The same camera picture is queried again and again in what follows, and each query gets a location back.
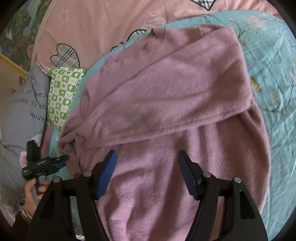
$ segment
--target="star print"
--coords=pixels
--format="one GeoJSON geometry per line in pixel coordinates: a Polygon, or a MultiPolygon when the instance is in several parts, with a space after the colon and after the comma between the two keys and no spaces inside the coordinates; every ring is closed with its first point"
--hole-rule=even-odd
{"type": "Polygon", "coordinates": [[[68,9],[67,10],[61,10],[61,14],[59,16],[59,19],[62,21],[62,23],[64,23],[65,21],[68,21],[68,9]]]}

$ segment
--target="blue gripper pad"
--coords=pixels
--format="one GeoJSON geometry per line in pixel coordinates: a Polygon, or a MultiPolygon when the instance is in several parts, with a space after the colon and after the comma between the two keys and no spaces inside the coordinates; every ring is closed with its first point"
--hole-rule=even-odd
{"type": "Polygon", "coordinates": [[[98,180],[98,189],[96,192],[97,199],[100,199],[101,196],[103,196],[106,193],[107,187],[113,175],[116,164],[117,164],[117,153],[116,151],[114,151],[111,157],[109,158],[108,163],[104,171],[102,172],[101,177],[98,180]]]}

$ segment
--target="pillowcase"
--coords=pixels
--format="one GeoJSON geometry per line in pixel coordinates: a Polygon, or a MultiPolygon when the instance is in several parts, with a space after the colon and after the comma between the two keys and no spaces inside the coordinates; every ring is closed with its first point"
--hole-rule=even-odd
{"type": "Polygon", "coordinates": [[[61,131],[69,116],[74,93],[85,74],[85,69],[56,67],[49,69],[49,73],[52,80],[49,89],[46,124],[61,131]]]}
{"type": "Polygon", "coordinates": [[[23,192],[27,142],[40,144],[45,120],[50,77],[37,64],[28,82],[11,97],[6,119],[0,127],[0,202],[14,207],[23,192]]]}

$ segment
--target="light blue bedsheet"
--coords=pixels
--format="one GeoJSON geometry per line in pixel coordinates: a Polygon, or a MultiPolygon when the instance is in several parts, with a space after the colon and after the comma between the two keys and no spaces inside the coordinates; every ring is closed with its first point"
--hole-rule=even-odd
{"type": "MultiPolygon", "coordinates": [[[[244,51],[254,97],[261,109],[271,148],[271,178],[262,213],[268,239],[272,240],[296,206],[296,40],[281,19],[257,11],[228,11],[202,15],[166,24],[166,27],[197,27],[214,23],[232,26],[244,51]]],[[[85,74],[74,95],[73,111],[79,102],[85,81],[100,70],[105,59],[122,51],[149,31],[130,39],[125,45],[100,59],[85,74]]],[[[59,132],[54,131],[50,153],[57,153],[59,132]]],[[[64,168],[58,175],[71,177],[64,168]]],[[[72,205],[77,230],[77,207],[72,205]]]]}

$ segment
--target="pink sweater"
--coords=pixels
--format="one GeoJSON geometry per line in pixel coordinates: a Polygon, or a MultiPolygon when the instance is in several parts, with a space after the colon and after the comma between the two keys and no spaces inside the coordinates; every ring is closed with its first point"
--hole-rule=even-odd
{"type": "Polygon", "coordinates": [[[59,150],[75,173],[110,149],[118,164],[98,210],[111,240],[186,238],[197,202],[178,168],[180,149],[218,178],[241,177],[262,211],[268,136],[233,28],[156,28],[109,57],[86,82],[59,150]]]}

